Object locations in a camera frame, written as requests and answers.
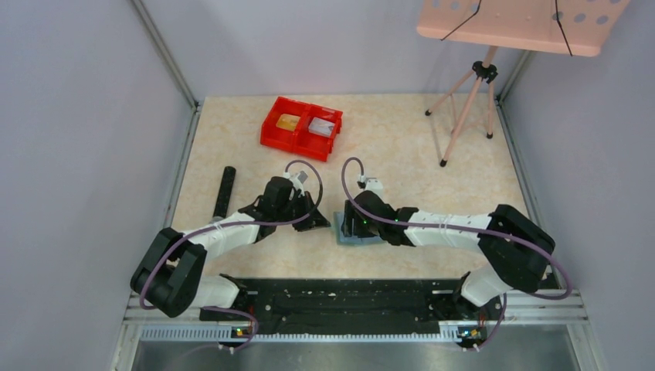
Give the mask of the green card holder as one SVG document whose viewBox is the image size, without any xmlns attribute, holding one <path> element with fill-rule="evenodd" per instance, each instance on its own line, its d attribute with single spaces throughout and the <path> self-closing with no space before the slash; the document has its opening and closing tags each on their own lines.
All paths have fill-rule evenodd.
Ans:
<svg viewBox="0 0 655 371">
<path fill-rule="evenodd" d="M 385 244 L 385 241 L 380 237 L 347 237 L 341 231 L 342 223 L 344 221 L 343 212 L 334 212 L 334 229 L 336 233 L 336 241 L 338 245 L 350 246 L 350 247 L 361 247 L 361 246 L 371 246 L 377 244 Z"/>
</svg>

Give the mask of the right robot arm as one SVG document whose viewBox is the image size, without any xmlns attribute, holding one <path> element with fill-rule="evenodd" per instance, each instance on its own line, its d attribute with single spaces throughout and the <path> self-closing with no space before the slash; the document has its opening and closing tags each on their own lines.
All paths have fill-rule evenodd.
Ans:
<svg viewBox="0 0 655 371">
<path fill-rule="evenodd" d="M 511 290 L 538 290 L 555 241 L 513 206 L 488 214 L 441 215 L 416 207 L 393 209 L 373 191 L 344 204 L 344 234 L 379 237 L 393 246 L 442 246 L 481 254 L 486 264 L 466 273 L 453 296 L 482 307 Z"/>
</svg>

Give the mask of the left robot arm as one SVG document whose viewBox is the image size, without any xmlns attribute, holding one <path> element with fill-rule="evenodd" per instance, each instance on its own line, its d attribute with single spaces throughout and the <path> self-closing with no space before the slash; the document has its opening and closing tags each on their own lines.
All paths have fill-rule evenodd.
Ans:
<svg viewBox="0 0 655 371">
<path fill-rule="evenodd" d="M 130 281 L 141 307 L 178 317 L 199 301 L 206 261 L 258 243 L 280 226 L 291 225 L 297 232 L 329 226 L 304 189 L 306 179 L 305 172 L 274 176 L 253 203 L 223 220 L 186 232 L 160 230 Z"/>
</svg>

